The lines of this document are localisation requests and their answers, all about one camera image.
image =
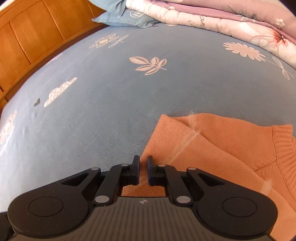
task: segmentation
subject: orange cloth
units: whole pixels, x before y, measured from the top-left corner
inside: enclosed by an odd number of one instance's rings
[[[271,236],[278,241],[296,235],[296,147],[292,126],[261,127],[252,123],[197,114],[162,115],[141,157],[140,184],[123,196],[164,196],[164,188],[147,184],[146,157],[179,171],[187,167],[219,176],[268,196],[278,208]]]

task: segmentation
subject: folded blanket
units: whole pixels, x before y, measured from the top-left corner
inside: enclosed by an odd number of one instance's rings
[[[123,195],[164,196],[162,187],[147,184],[146,157],[177,170],[201,170],[260,192],[278,208],[271,236],[291,240],[296,234],[296,145],[292,126],[261,127],[252,123],[197,114],[171,118],[162,115],[142,154],[140,185]]]
[[[278,0],[168,0],[168,2],[241,14],[269,23],[296,38],[296,16]]]
[[[252,23],[178,12],[148,0],[127,0],[126,7],[143,12],[158,21],[220,32],[259,46],[296,68],[296,46],[273,29]]]
[[[277,29],[273,25],[266,23],[266,22],[260,22],[252,18],[245,17],[241,14],[235,14],[235,13],[230,13],[230,12],[225,12],[213,8],[205,8],[205,7],[192,7],[192,6],[187,6],[187,5],[182,5],[178,3],[171,3],[171,2],[164,2],[164,1],[158,1],[158,0],[148,0],[152,4],[156,4],[161,7],[165,7],[167,9],[173,9],[179,12],[186,12],[186,13],[191,13],[191,14],[196,14],[196,15],[202,15],[206,17],[214,17],[214,18],[225,18],[225,19],[232,19],[240,22],[253,22],[257,24],[261,24],[266,27],[270,27],[273,30],[277,31],[279,34],[284,36],[286,39],[288,39],[290,42],[296,45],[296,39],[292,38],[285,32]]]

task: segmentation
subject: pillowcase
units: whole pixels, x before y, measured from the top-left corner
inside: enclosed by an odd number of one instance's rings
[[[89,0],[93,5],[117,16],[122,16],[126,0]]]
[[[105,23],[114,27],[138,26],[140,28],[148,28],[154,24],[160,23],[160,21],[157,21],[142,12],[131,9],[126,9],[121,17],[110,12],[105,12],[92,20],[97,23]]]

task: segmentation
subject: purple fabric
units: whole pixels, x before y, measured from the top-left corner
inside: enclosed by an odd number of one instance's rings
[[[172,3],[172,2],[164,2],[164,1],[158,1],[158,0],[149,0],[152,4],[165,7],[167,9],[172,9],[176,10],[179,12],[186,12],[186,13],[191,13],[195,15],[202,15],[202,16],[207,16],[207,17],[214,17],[214,18],[224,18],[224,19],[231,19],[231,20],[236,20],[240,22],[253,22],[257,23],[266,27],[272,28],[274,31],[277,31],[284,37],[286,37],[288,40],[290,40],[293,44],[296,45],[296,39],[292,38],[288,34],[284,33],[283,31],[277,29],[273,25],[266,23],[266,22],[260,22],[252,18],[247,18],[244,17],[243,15],[240,14],[235,14],[235,13],[230,13],[230,12],[225,12],[222,10],[217,10],[213,8],[206,8],[206,7],[192,7],[192,6],[187,6],[187,5],[182,5],[178,3]]]

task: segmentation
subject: wooden headboard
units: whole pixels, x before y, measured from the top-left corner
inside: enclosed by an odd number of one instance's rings
[[[88,0],[15,0],[0,11],[0,110],[42,65],[105,27]]]

